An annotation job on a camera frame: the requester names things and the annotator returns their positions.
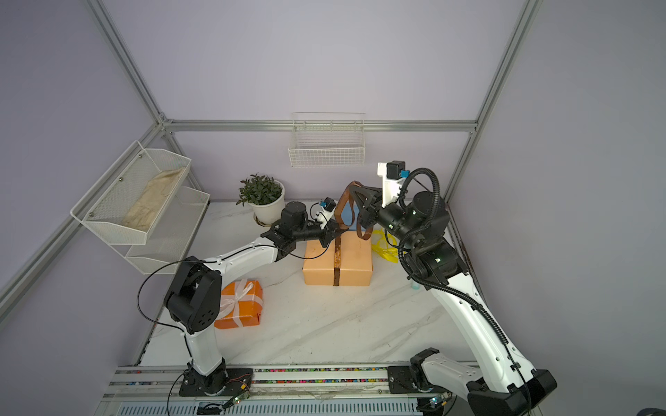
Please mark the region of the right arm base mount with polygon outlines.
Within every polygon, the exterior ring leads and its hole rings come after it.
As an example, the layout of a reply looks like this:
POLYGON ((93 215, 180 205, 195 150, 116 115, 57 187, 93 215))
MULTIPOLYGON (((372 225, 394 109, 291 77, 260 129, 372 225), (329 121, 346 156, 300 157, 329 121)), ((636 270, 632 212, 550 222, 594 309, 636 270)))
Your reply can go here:
POLYGON ((452 391, 431 383, 427 378, 423 363, 432 356, 447 360, 447 357, 442 355, 437 348, 426 348, 412 356, 406 365, 389 365, 387 376, 390 393, 392 395, 400 395, 401 393, 446 393, 447 395, 454 395, 452 391))

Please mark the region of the tan gift box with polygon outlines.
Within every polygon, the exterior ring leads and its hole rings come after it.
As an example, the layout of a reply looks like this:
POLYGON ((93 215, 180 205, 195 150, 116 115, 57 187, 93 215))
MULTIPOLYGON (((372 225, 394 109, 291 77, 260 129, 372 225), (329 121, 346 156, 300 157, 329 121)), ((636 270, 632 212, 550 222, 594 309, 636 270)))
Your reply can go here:
POLYGON ((345 232, 327 250, 309 241, 302 272, 307 285, 368 287, 374 273, 371 241, 345 232))

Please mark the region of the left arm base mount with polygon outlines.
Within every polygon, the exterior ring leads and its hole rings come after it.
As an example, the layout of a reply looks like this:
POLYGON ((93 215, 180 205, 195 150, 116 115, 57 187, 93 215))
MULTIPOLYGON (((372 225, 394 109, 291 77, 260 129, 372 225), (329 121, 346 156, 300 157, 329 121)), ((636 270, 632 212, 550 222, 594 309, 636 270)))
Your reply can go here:
POLYGON ((225 369, 214 370, 208 376, 199 374, 193 366, 188 366, 184 373, 184 380, 181 384, 180 397, 198 397, 198 396, 233 396, 239 393, 241 385, 251 385, 253 370, 249 367, 245 369, 225 369))

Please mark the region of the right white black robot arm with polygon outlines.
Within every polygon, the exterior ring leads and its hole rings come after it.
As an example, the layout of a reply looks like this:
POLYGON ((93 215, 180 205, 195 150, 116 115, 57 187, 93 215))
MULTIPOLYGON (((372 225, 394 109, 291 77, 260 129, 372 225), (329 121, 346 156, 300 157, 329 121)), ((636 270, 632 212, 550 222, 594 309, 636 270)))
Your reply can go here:
POLYGON ((475 285, 468 267, 445 239, 450 215, 433 192, 418 192, 410 203, 383 204, 376 187, 353 183, 350 203, 359 209, 357 227, 379 225, 398 240, 399 263, 408 278, 431 291, 461 331, 476 367, 427 348, 410 360, 411 388, 446 390, 466 400, 476 415, 528 415, 557 383, 536 369, 510 341, 475 285))

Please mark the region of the brown ribbon bow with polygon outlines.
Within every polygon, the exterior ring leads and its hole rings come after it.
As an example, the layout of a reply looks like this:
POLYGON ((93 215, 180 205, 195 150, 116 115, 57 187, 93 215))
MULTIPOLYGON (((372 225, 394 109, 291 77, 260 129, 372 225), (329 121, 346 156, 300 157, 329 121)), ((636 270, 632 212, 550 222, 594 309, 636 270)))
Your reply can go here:
POLYGON ((334 240, 334 285, 368 287, 374 271, 371 239, 360 239, 357 230, 349 230, 349 225, 357 220, 356 204, 350 199, 349 186, 335 209, 334 218, 341 235, 334 240))

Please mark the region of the yellow ribbon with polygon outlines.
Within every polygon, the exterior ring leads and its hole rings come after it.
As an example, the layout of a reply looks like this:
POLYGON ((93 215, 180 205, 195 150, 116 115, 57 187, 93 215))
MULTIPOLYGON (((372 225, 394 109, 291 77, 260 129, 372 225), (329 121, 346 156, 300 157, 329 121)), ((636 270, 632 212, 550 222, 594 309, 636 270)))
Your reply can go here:
POLYGON ((390 262, 399 263, 398 241, 385 230, 375 230, 371 238, 371 249, 380 258, 390 262))

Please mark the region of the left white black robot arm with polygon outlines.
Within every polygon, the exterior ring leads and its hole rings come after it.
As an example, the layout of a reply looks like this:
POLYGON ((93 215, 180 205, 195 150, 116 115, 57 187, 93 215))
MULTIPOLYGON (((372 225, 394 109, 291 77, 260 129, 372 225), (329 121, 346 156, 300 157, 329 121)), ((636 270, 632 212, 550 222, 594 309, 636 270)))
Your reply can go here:
POLYGON ((216 258, 190 257, 181 263, 166 294, 165 307, 176 327, 185 333, 191 372, 208 377, 223 369, 213 324, 219 315, 239 310, 241 297, 249 291, 235 289, 226 300, 223 289, 243 282, 257 268, 291 255, 298 242, 316 240, 327 251, 342 235, 335 219, 336 201, 327 198, 320 206, 317 217, 311 219, 304 203, 292 201, 281 211, 279 220, 250 244, 216 258))

